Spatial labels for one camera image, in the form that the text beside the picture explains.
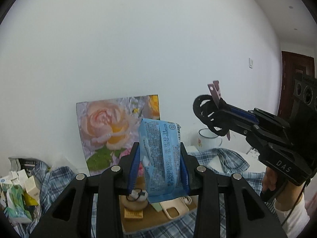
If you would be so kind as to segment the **white sleeve forearm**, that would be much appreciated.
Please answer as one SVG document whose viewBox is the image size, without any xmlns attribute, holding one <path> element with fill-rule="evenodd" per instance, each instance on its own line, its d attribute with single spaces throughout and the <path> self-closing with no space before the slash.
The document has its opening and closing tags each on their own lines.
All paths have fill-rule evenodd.
<svg viewBox="0 0 317 238">
<path fill-rule="evenodd" d="M 310 220 L 310 217 L 307 214 L 307 210 L 305 209 L 304 196 L 301 196 L 301 199 L 296 204 L 292 213 L 290 213 L 290 209 L 287 211 L 281 211 L 278 208 L 278 205 L 279 203 L 277 201 L 275 201 L 273 204 L 281 224 L 285 221 L 285 219 L 288 216 L 288 219 L 283 224 L 283 230 L 285 231 L 287 237 L 297 237 L 303 231 L 303 229 L 306 227 Z"/>
</svg>

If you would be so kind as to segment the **person right hand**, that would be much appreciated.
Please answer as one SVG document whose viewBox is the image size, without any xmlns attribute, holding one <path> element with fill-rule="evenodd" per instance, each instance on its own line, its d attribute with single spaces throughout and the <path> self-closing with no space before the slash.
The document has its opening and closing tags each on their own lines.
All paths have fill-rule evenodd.
<svg viewBox="0 0 317 238">
<path fill-rule="evenodd" d="M 262 192 L 275 191 L 277 186 L 278 174 L 270 167 L 266 167 L 265 175 L 262 180 Z M 284 200 L 287 197 L 286 189 L 284 189 L 278 196 L 277 200 Z"/>
</svg>

